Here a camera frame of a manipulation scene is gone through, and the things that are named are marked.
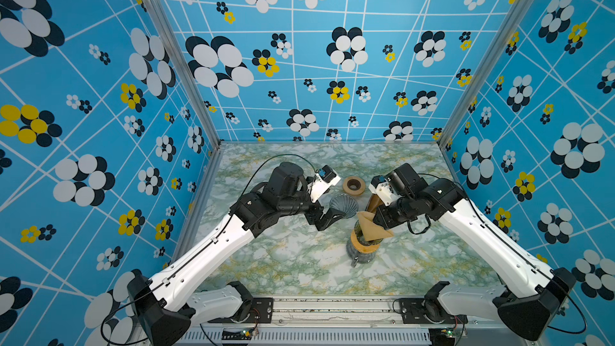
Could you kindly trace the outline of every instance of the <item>marble tabletop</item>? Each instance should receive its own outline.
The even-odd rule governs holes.
[[[330,165],[343,178],[358,176],[368,182],[387,174],[404,162],[418,173],[451,178],[435,144],[226,144],[195,242],[208,234],[227,213],[250,176],[273,155],[295,153],[316,168]],[[267,181],[282,161],[300,165],[306,175],[312,170],[296,157],[280,157],[267,163],[251,185]],[[428,182],[433,178],[425,177]],[[342,193],[342,182],[321,198],[328,207],[332,196]],[[356,198],[365,209],[371,193]],[[381,243],[369,264],[350,266],[346,242],[356,216],[337,221],[318,232],[303,215],[281,218],[254,241],[238,250],[201,284],[201,290],[224,287],[239,280],[252,294],[387,294],[422,295],[437,281],[465,286],[498,283],[493,269],[447,228],[432,225],[423,235],[413,235],[405,225],[393,229],[395,236]],[[421,218],[414,231],[424,227]]]

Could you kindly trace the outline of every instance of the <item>black mounting plate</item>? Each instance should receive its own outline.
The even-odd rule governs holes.
[[[252,300],[251,309],[256,309],[261,315],[259,318],[255,318],[254,312],[250,312],[250,316],[245,322],[242,323],[271,323],[271,314],[273,313],[273,298],[254,298]],[[209,323],[235,323],[230,318],[216,318],[209,321]]]
[[[433,325],[434,323],[425,317],[425,313],[427,312],[423,308],[423,298],[399,298],[397,302],[399,302],[399,309],[396,308],[397,312],[401,312],[402,319],[404,320],[404,325]],[[458,315],[457,318],[459,321],[459,325],[463,323],[467,323],[467,316]],[[450,315],[442,322],[442,325],[454,325],[455,324],[455,316]]]

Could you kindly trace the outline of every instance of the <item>patterned wall panel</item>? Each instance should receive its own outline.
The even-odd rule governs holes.
[[[210,145],[142,0],[0,0],[0,35],[0,345],[106,345]]]
[[[221,139],[434,141],[515,0],[161,2]]]
[[[613,345],[615,0],[536,0],[445,149],[470,196],[520,245],[578,280],[588,331]],[[582,329],[566,303],[553,326]]]

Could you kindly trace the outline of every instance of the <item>blue wall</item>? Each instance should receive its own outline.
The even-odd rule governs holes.
[[[433,142],[515,0],[160,1],[221,139]]]
[[[536,0],[446,146],[487,216],[577,278],[588,330],[553,345],[615,337],[613,24],[615,0]],[[552,324],[582,328],[572,304]]]
[[[140,0],[0,0],[0,34],[0,345],[106,345],[132,271],[170,262],[209,144],[188,146],[202,125]]]

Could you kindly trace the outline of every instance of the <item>robotic arm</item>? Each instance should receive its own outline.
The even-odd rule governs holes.
[[[318,199],[340,181],[324,166],[314,177],[283,162],[268,182],[239,197],[222,221],[194,248],[150,279],[138,275],[128,284],[134,312],[153,346],[171,346],[193,325],[215,318],[244,319],[252,296],[240,282],[223,289],[194,293],[230,255],[251,242],[279,218],[304,214],[321,231],[343,218]],[[384,202],[373,222],[386,229],[417,220],[440,222],[468,243],[505,284],[467,288],[438,282],[425,295],[426,317],[438,323],[447,315],[474,315],[501,320],[519,336],[535,341],[542,335],[576,282],[564,268],[552,270],[516,242],[494,229],[447,179],[431,185],[408,164],[372,179],[370,190]]]

